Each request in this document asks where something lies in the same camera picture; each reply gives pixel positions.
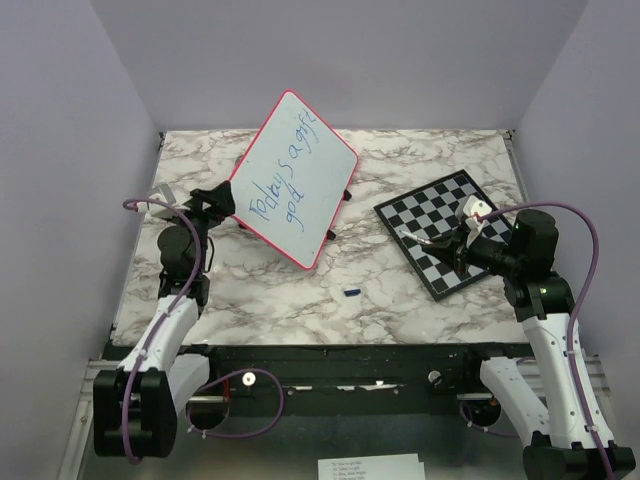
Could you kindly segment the white blue whiteboard marker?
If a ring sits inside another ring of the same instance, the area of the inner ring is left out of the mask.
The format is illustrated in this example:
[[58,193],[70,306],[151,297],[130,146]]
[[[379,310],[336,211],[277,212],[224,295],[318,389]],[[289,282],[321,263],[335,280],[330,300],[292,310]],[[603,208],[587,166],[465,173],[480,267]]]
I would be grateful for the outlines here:
[[411,240],[413,240],[413,241],[415,241],[415,242],[417,242],[418,244],[421,244],[421,245],[429,245],[429,244],[432,243],[430,240],[428,240],[426,238],[423,238],[423,237],[420,237],[420,236],[418,236],[418,235],[416,235],[414,233],[408,232],[408,231],[400,231],[400,233],[404,237],[409,238],[409,239],[411,239]]

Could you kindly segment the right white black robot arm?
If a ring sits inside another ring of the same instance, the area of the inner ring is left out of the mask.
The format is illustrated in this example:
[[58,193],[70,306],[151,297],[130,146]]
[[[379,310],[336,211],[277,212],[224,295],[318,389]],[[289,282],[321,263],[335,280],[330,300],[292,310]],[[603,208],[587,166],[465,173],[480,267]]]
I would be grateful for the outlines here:
[[507,243],[473,231],[478,218],[426,241],[422,249],[457,273],[474,266],[502,278],[538,368],[538,397],[516,361],[476,357],[460,367],[469,390],[488,388],[523,444],[529,479],[623,479],[636,467],[631,448],[617,444],[599,408],[584,360],[577,313],[581,301],[553,269],[559,232],[546,212],[520,211]]

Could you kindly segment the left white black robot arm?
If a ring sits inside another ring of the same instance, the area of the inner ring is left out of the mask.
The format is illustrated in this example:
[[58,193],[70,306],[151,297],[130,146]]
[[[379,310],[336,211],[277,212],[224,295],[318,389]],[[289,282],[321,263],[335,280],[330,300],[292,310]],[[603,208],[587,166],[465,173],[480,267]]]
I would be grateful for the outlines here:
[[214,393],[220,368],[201,354],[183,354],[186,335],[209,299],[211,229],[235,212],[229,181],[194,189],[175,205],[169,191],[127,199],[124,209],[167,222],[157,238],[161,272],[156,311],[129,354],[93,382],[94,451],[101,457],[165,458],[173,449],[179,413],[195,391]]

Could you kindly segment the pink framed whiteboard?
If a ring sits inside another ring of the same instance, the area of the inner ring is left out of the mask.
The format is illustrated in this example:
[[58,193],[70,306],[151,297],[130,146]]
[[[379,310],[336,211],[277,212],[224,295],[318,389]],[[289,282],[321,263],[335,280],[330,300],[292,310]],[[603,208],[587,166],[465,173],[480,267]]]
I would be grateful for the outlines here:
[[310,270],[358,163],[355,150],[286,90],[229,178],[233,218]]

